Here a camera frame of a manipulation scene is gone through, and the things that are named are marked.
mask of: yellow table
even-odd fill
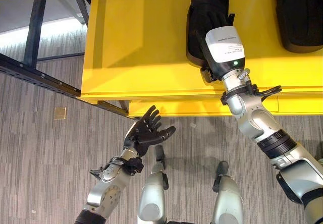
[[[220,82],[206,84],[185,55],[190,0],[92,0],[81,100],[130,100],[130,116],[153,103],[166,116],[230,115]],[[280,42],[275,0],[230,0],[246,67],[274,114],[323,114],[323,50],[297,54]]]

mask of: white label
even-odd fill
[[[224,63],[244,58],[244,49],[234,26],[224,26],[210,30],[206,43],[213,59]]]

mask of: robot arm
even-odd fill
[[[169,127],[158,131],[159,111],[152,106],[147,113],[129,130],[124,142],[124,150],[119,157],[114,157],[99,170],[90,171],[99,179],[91,189],[83,210],[75,224],[103,224],[118,205],[121,192],[129,184],[130,177],[143,169],[141,157],[147,153],[149,146],[162,143],[176,130]]]
[[[228,15],[229,0],[191,0],[187,56],[207,82],[221,80],[221,101],[236,118],[240,131],[252,139],[279,169],[277,180],[288,198],[303,204],[309,224],[323,222],[323,166],[296,143],[262,102],[281,87],[259,92],[245,69],[244,48]]]
[[[226,39],[224,50],[215,49],[223,39]],[[242,44],[234,27],[210,30],[205,41],[214,59],[223,57],[224,61],[230,60],[234,64],[244,56],[240,52]],[[225,52],[231,52],[230,57],[226,57]],[[292,201],[304,205],[307,222],[320,223],[323,221],[323,166],[301,144],[296,143],[263,106],[262,101],[281,91],[280,86],[258,92],[257,87],[251,84],[249,73],[250,70],[241,68],[221,75],[226,88],[222,102],[229,106],[240,131],[257,143],[271,164],[281,170],[277,180]]]

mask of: robot forearm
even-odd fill
[[[290,200],[304,205],[307,222],[320,223],[323,221],[323,166],[282,130],[262,105],[261,96],[239,92],[246,90],[245,80],[239,80],[242,74],[242,70],[235,70],[229,77],[223,76],[226,96],[229,96],[226,104],[237,119],[240,131],[256,142],[271,164],[281,170],[277,180]],[[232,78],[235,84],[228,82]]]
[[[119,158],[130,160],[138,157],[134,148],[123,150]],[[120,165],[111,163],[102,172],[100,181],[91,189],[83,211],[76,223],[105,223],[114,208],[118,205],[121,192],[129,184],[131,175]]]

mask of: floor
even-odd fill
[[[84,30],[43,40],[40,56],[84,50]],[[17,59],[21,47],[0,48]],[[80,87],[83,57],[39,63],[38,68]],[[66,120],[53,120],[54,107]],[[323,154],[323,116],[277,117],[284,129],[315,156]],[[233,117],[163,118],[177,131],[165,145],[170,188],[168,220],[209,223],[216,200],[216,166],[229,162],[241,188],[245,223],[305,223],[260,149],[237,129]],[[133,121],[0,74],[0,223],[73,223],[96,179],[88,171],[122,150]],[[132,177],[108,223],[136,223],[141,188],[153,164]]]

